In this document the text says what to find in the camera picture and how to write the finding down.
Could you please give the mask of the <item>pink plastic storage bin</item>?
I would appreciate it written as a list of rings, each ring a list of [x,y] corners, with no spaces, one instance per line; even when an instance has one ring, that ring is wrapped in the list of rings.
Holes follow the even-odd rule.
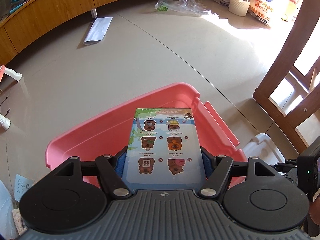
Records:
[[[103,154],[118,154],[129,143],[136,109],[144,107],[190,108],[201,147],[213,156],[246,161],[243,151],[236,148],[239,140],[210,102],[202,102],[193,86],[177,82],[104,111],[53,139],[46,149],[46,166],[54,170],[72,156],[94,161]]]

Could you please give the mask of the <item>white bin lid pink handle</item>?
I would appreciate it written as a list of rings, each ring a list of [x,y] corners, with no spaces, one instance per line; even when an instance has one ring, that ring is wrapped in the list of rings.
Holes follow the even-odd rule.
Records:
[[[268,165],[285,162],[284,156],[266,133],[257,134],[242,150],[247,158],[259,157]]]

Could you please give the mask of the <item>green bear toy box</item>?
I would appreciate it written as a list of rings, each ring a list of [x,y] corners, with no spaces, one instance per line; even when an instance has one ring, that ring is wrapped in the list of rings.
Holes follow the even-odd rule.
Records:
[[[191,108],[138,108],[122,181],[132,191],[194,190],[206,180]]]

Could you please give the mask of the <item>light blue toy box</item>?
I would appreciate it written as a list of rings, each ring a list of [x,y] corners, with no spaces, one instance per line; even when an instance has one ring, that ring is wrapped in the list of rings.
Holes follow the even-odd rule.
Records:
[[[31,179],[25,178],[16,174],[14,185],[14,198],[20,202],[22,196],[33,186],[34,182]]]

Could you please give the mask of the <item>white plastic bag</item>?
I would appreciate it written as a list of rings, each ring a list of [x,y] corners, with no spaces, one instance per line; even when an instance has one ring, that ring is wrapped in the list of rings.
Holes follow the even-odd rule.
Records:
[[[3,182],[1,184],[0,198],[0,226],[1,236],[4,239],[15,239],[18,237],[18,232],[14,223],[12,210],[14,208],[12,197]]]

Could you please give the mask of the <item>white woven basket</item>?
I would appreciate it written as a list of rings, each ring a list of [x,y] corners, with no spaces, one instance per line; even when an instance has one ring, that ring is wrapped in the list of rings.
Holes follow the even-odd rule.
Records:
[[[249,5],[249,0],[230,0],[228,10],[235,15],[245,17],[248,12]]]

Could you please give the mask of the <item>clear plastic bag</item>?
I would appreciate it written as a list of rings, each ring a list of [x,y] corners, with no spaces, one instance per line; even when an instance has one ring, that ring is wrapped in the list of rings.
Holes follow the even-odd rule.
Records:
[[[157,11],[174,11],[188,15],[212,15],[212,12],[206,9],[198,0],[159,0],[155,4]]]

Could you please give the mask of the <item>wooden low cabinet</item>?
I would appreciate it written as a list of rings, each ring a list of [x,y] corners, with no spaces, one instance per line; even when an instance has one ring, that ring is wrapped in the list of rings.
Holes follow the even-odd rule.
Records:
[[[30,0],[1,22],[1,64],[60,24],[118,0]]]

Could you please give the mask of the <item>wooden chair frame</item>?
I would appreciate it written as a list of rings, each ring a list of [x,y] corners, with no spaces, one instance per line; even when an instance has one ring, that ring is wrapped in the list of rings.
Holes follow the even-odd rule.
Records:
[[[319,22],[319,0],[303,0],[296,21],[274,63],[253,93],[253,99],[271,117],[298,153],[309,145],[297,127],[319,110],[319,59],[307,74],[302,74],[294,63],[302,53]],[[285,113],[270,98],[283,79],[295,87],[303,100],[289,113]]]

